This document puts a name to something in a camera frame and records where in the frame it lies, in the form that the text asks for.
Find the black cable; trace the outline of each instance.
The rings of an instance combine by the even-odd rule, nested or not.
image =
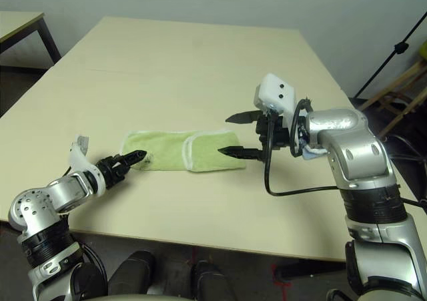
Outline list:
[[[81,249],[83,250],[83,253],[87,256],[89,261],[92,264],[95,264],[99,271],[101,271],[101,275],[104,281],[105,289],[108,291],[108,278],[107,278],[107,272],[105,271],[105,266],[103,262],[101,261],[101,258],[93,251],[89,246],[84,244],[83,242],[79,242]]]
[[[405,155],[399,155],[399,154],[390,154],[390,159],[403,160],[403,161],[415,161],[415,162],[427,162],[427,157],[405,156]]]
[[[370,79],[362,86],[362,88],[359,90],[359,92],[355,94],[354,98],[357,98],[367,88],[367,86],[381,72],[381,70],[384,68],[384,66],[387,65],[387,63],[393,58],[393,56],[395,56],[395,54],[402,54],[403,52],[405,52],[405,50],[409,46],[406,41],[409,39],[409,36],[411,36],[413,34],[413,32],[417,29],[417,27],[420,26],[420,24],[423,22],[423,20],[426,17],[427,17],[427,12],[425,12],[425,14],[423,16],[421,16],[421,18],[415,24],[415,26],[413,28],[411,28],[411,30],[409,31],[407,36],[405,36],[405,38],[401,42],[397,43],[394,46],[393,52],[386,58],[386,60],[383,62],[383,64],[381,64],[381,66],[375,71],[373,76],[371,76]]]
[[[423,202],[417,202],[409,199],[402,198],[402,202],[406,204],[410,204],[411,206],[418,206],[419,208],[427,208],[427,204]]]
[[[335,297],[339,296],[344,301],[353,301],[350,297],[348,297],[344,292],[338,289],[332,289],[328,291],[328,294],[326,294],[326,300],[327,301],[334,301]]]
[[[291,154],[294,158],[302,155],[302,148],[300,146],[298,146],[298,152],[295,151],[295,133],[297,133],[296,124],[298,122],[298,118],[302,109],[305,109],[307,112],[313,111],[311,101],[309,99],[301,99],[297,103],[294,112],[294,117],[292,118],[289,147],[291,149]]]
[[[291,196],[293,194],[300,194],[306,192],[316,192],[316,191],[324,191],[324,190],[337,190],[336,186],[320,186],[317,188],[308,188],[308,189],[300,189],[294,191],[286,191],[286,192],[273,192],[270,189],[270,165],[272,162],[272,152],[273,152],[273,135],[274,135],[274,124],[277,119],[276,115],[270,115],[268,118],[268,132],[267,132],[267,151],[266,151],[266,164],[264,167],[264,185],[266,190],[272,196]]]
[[[71,171],[71,166],[67,168],[67,171],[65,171],[65,173],[62,176],[66,176],[70,171]]]
[[[423,166],[424,166],[424,197],[423,199],[427,199],[427,161],[426,161],[426,157],[423,156],[413,145],[411,142],[409,142],[405,137],[402,137],[401,135],[398,134],[388,134],[387,135],[387,139],[389,137],[394,137],[395,139],[398,139],[399,141],[403,142],[414,154],[416,154],[419,158],[419,160],[416,160],[418,162],[420,162]],[[402,156],[402,155],[392,155],[392,158],[396,159],[396,160],[410,160],[409,158],[414,159],[415,157],[412,156]]]

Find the table leg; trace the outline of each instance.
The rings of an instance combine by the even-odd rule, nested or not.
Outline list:
[[[37,21],[39,35],[41,40],[46,46],[46,50],[49,52],[49,55],[52,58],[54,63],[57,63],[61,59],[61,54],[59,54],[58,48],[56,47],[55,42],[53,41],[52,35],[49,32],[49,29],[46,26],[45,20],[42,18]]]

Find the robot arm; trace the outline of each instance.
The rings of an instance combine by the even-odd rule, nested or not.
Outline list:
[[[146,152],[110,156],[93,165],[85,157],[87,144],[88,138],[80,136],[71,145],[69,163],[74,172],[45,188],[20,193],[11,204],[9,222],[22,231],[17,240],[32,267],[28,276],[34,300],[85,300],[105,295],[102,275],[96,266],[83,261],[82,246],[69,233],[65,213],[124,180]]]
[[[365,115],[355,109],[313,111],[307,99],[295,105],[293,87],[272,74],[257,87],[254,104],[259,111],[235,114],[226,121],[257,121],[262,150],[219,151],[265,162],[266,189],[274,196],[339,189],[354,238],[346,245],[348,279],[359,300],[427,298],[427,263],[414,221],[405,211],[386,150],[369,130]],[[271,191],[272,150],[285,146],[294,157],[326,154],[336,187]]]

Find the floor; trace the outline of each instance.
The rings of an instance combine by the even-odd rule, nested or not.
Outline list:
[[[0,116],[7,111],[38,79],[37,74],[9,73],[0,71]],[[371,128],[378,130],[384,125],[373,120]],[[417,186],[417,179],[408,183]],[[281,258],[261,254],[202,248],[182,244],[166,244],[149,240],[134,240],[88,234],[75,236],[91,246],[105,264],[110,277],[119,264],[136,250],[149,250],[157,260],[155,280],[151,294],[189,297],[189,271],[191,265],[201,259],[215,263],[229,278],[239,300],[325,300],[326,292],[339,288],[351,296],[345,272],[322,274],[292,280],[290,284],[274,281],[272,269],[293,264],[298,259]],[[16,242],[17,234],[5,224],[0,224],[0,300],[32,300],[31,285],[26,272],[29,265]]]

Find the white wall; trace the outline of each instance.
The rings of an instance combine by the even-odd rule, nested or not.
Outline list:
[[[299,29],[342,89],[353,96],[415,24],[427,0],[0,0],[0,10],[44,11],[62,54],[104,15]],[[427,39],[427,21],[369,87],[368,97],[405,70]],[[3,65],[47,67],[36,34],[0,57]]]

